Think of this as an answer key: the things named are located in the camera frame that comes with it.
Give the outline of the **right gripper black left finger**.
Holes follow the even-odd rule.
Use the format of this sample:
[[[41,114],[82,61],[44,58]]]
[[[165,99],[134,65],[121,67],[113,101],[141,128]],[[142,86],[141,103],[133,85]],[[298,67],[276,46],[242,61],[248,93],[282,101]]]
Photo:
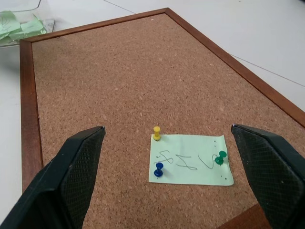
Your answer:
[[[81,229],[95,187],[105,128],[69,137],[31,181],[2,229]]]

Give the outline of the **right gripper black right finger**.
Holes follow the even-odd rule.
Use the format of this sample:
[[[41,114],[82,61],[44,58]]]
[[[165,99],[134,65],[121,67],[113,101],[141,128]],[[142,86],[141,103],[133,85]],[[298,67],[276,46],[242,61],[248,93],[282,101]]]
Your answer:
[[[231,132],[248,183],[274,229],[305,227],[305,159],[280,135],[245,125]]]

